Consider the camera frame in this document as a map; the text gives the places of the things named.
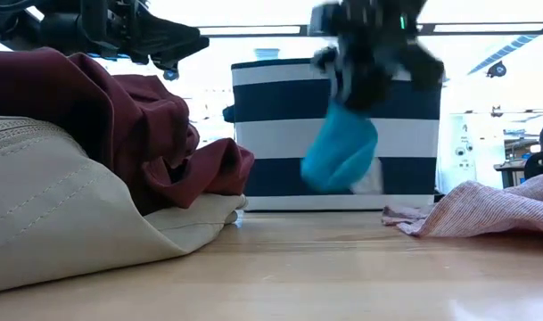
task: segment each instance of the pink towel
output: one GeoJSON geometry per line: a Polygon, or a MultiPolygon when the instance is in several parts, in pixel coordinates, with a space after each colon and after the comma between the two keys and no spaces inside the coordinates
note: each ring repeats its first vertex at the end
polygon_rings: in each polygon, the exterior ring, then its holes
{"type": "Polygon", "coordinates": [[[386,207],[383,223],[415,236],[468,237],[513,229],[543,232],[543,175],[505,190],[465,182],[424,209],[386,207]]]}

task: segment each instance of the blue cloth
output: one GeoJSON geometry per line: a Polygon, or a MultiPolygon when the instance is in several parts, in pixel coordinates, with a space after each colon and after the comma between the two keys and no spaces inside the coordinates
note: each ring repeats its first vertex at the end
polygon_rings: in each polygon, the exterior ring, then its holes
{"type": "Polygon", "coordinates": [[[325,124],[300,166],[311,187],[329,193],[348,190],[370,169],[378,132],[365,114],[331,102],[325,124]]]}

